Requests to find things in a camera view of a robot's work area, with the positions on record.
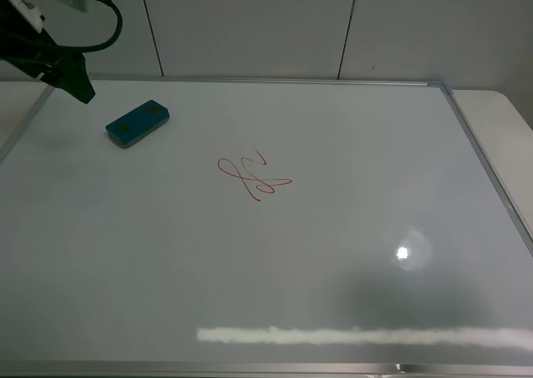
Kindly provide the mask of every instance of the red ink drawing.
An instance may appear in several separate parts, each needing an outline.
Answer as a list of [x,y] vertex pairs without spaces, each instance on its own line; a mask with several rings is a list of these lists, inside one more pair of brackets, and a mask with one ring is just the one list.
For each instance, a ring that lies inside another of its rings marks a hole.
[[[248,182],[259,182],[258,184],[256,184],[256,189],[258,191],[260,191],[260,192],[263,192],[263,193],[271,195],[272,193],[274,193],[276,191],[274,189],[274,187],[279,187],[281,185],[291,184],[292,180],[287,180],[287,179],[283,179],[283,178],[273,178],[273,179],[268,179],[268,180],[267,179],[257,178],[255,175],[253,175],[250,172],[250,170],[248,170],[248,167],[246,166],[246,164],[244,164],[244,162],[250,162],[250,163],[256,163],[256,164],[260,164],[262,166],[266,166],[267,165],[267,161],[262,156],[262,154],[259,153],[258,151],[256,151],[256,153],[261,158],[260,162],[256,162],[256,161],[254,161],[252,159],[249,159],[247,157],[241,157],[242,168],[244,168],[244,170],[248,173],[249,177],[243,176],[241,174],[241,172],[239,172],[239,169],[237,168],[237,166],[235,166],[235,164],[233,164],[232,161],[230,161],[230,160],[228,160],[228,159],[226,159],[224,157],[222,159],[219,159],[217,164],[218,164],[218,168],[220,169],[221,172],[224,172],[228,176],[239,178],[242,181],[242,183],[244,184],[244,187],[247,189],[247,191],[250,194],[250,196],[253,197],[256,201],[261,201],[261,199],[259,199],[257,196],[255,196],[252,193],[252,191],[250,191],[250,187],[248,186]],[[234,172],[229,172],[228,170],[225,170],[221,166],[222,162],[226,162],[226,163],[229,163],[230,165],[232,165],[233,169],[234,169]]]

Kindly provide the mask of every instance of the whiteboard surface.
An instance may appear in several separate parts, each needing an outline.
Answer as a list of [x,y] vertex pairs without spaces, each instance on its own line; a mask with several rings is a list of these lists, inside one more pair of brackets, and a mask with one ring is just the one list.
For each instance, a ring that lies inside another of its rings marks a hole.
[[[509,346],[199,341],[533,330],[533,260],[439,89],[94,87],[89,105],[55,91],[0,166],[1,361],[531,363]],[[171,120],[113,145],[104,127],[149,99]],[[291,182],[249,193],[217,165],[245,175],[256,151],[252,174]]]

